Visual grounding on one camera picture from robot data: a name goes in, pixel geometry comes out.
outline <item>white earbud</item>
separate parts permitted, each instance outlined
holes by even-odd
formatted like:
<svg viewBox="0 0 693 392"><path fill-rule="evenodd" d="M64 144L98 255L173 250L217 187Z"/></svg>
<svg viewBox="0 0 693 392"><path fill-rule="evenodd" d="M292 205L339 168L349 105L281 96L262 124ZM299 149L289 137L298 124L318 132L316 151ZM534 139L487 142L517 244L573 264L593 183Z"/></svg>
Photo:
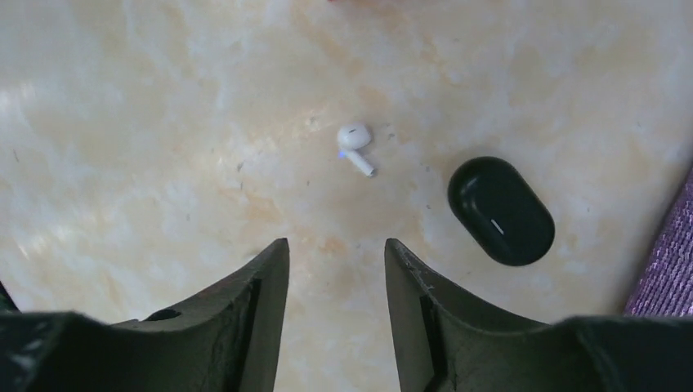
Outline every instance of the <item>white earbud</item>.
<svg viewBox="0 0 693 392"><path fill-rule="evenodd" d="M368 177L375 174L375 169L357 150L365 147L370 141L371 136L368 128L360 122L345 125L337 133L339 150Z"/></svg>

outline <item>purple fabric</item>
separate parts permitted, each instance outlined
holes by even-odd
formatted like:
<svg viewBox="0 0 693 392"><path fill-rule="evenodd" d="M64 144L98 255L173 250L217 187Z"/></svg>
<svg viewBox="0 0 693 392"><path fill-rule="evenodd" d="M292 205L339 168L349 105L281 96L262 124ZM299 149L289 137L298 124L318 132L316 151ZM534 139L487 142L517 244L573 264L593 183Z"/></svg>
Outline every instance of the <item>purple fabric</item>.
<svg viewBox="0 0 693 392"><path fill-rule="evenodd" d="M635 316L693 315L693 171L669 211L624 311Z"/></svg>

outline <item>purple textured cloth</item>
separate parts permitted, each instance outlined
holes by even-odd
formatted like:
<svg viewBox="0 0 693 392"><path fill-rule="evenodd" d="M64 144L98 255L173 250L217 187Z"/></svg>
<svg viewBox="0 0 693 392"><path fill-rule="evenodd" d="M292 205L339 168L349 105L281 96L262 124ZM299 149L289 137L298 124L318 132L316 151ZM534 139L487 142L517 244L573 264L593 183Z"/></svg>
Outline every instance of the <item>purple textured cloth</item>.
<svg viewBox="0 0 693 392"><path fill-rule="evenodd" d="M669 211L625 314L693 315L693 171Z"/></svg>

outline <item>black oval object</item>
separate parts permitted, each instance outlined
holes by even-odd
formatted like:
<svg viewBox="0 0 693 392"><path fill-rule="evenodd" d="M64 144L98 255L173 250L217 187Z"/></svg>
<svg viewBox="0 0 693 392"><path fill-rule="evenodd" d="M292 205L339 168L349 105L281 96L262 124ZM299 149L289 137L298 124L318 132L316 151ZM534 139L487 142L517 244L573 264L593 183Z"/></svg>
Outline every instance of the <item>black oval object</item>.
<svg viewBox="0 0 693 392"><path fill-rule="evenodd" d="M528 265L542 258L556 227L520 173L500 158L479 157L457 169L448 186L453 213L492 259Z"/></svg>

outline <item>marble surface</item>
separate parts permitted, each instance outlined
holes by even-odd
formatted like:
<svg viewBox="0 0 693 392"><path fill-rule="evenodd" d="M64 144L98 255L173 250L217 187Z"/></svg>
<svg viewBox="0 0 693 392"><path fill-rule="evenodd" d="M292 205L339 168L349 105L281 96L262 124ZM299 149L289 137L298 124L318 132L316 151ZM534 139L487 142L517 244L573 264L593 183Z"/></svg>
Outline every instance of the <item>marble surface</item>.
<svg viewBox="0 0 693 392"><path fill-rule="evenodd" d="M274 238L277 390L397 390L382 249L488 301L618 313L693 158L686 0L0 2L0 278L23 310L143 318ZM366 121L367 179L338 159ZM552 250L493 262L450 213L514 164Z"/></svg>

